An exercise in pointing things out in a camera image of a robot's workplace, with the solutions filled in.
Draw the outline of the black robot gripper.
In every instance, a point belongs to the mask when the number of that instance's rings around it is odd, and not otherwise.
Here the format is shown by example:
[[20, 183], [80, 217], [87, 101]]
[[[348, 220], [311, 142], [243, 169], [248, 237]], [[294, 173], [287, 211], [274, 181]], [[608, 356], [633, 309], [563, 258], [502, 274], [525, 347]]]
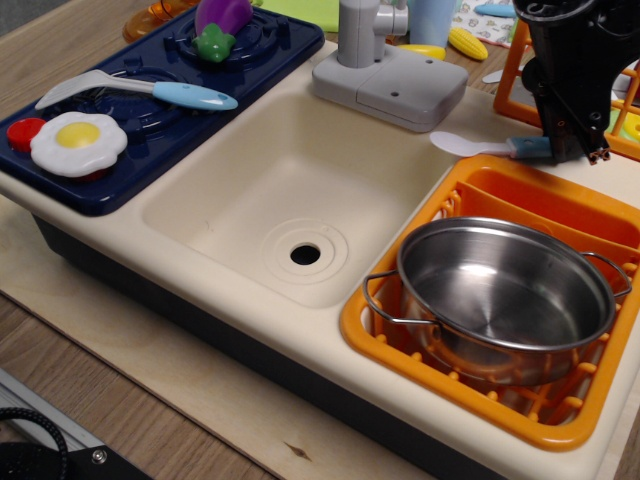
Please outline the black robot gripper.
[[523, 84], [534, 95], [558, 163], [608, 161], [613, 83], [639, 59], [637, 1], [516, 1], [535, 57]]

